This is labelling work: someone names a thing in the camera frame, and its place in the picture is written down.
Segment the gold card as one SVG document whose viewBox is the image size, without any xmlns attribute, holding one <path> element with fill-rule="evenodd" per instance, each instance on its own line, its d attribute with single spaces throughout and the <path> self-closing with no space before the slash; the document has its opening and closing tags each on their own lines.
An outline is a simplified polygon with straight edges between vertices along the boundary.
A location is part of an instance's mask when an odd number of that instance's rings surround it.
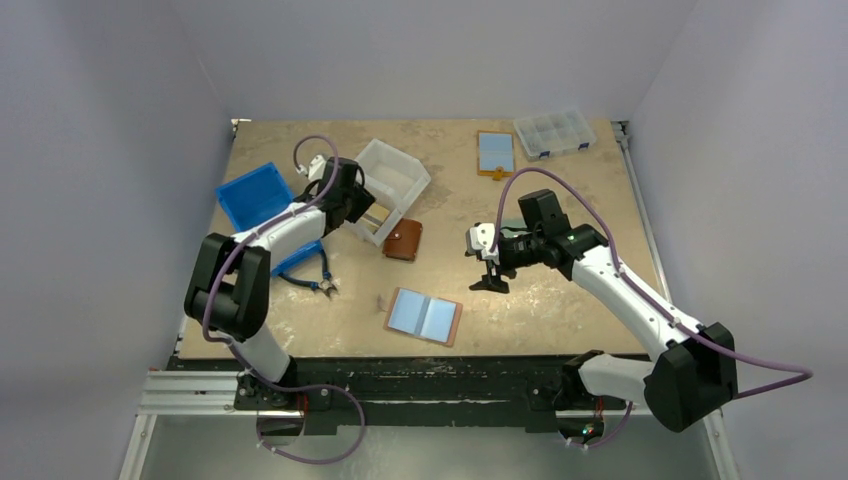
<svg viewBox="0 0 848 480">
<path fill-rule="evenodd" d="M 365 221 L 370 230 L 377 231 L 386 223 L 389 215 L 390 211 L 387 208 L 373 203 L 362 215 L 361 219 Z"/>
</svg>

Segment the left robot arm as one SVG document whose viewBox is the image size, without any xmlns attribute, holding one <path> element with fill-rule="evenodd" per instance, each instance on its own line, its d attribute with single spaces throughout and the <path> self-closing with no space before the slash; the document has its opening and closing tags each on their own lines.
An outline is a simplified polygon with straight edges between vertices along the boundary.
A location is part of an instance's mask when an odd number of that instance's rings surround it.
<svg viewBox="0 0 848 480">
<path fill-rule="evenodd" d="M 209 341 L 231 348 L 257 379 L 292 388 L 292 357 L 266 324 L 273 269 L 301 247 L 345 223 L 356 222 L 374 203 L 365 174 L 354 160 L 332 158 L 279 215 L 231 236 L 212 233 L 201 242 L 184 298 L 185 314 Z"/>
</svg>

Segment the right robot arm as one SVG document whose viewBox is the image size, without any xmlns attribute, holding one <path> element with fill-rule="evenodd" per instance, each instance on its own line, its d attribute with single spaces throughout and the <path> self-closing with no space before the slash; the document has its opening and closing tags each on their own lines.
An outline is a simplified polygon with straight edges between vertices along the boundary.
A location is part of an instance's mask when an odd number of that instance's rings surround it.
<svg viewBox="0 0 848 480">
<path fill-rule="evenodd" d="M 568 362 L 553 403 L 614 397 L 643 405 L 681 432 L 738 394 L 735 341 L 719 323 L 705 326 L 674 309 L 621 264 L 612 243 L 589 224 L 571 225 L 548 189 L 524 195 L 524 229 L 510 236 L 493 223 L 466 233 L 466 253 L 487 271 L 471 290 L 506 294 L 520 268 L 545 265 L 605 306 L 646 350 L 645 361 L 591 351 Z"/>
</svg>

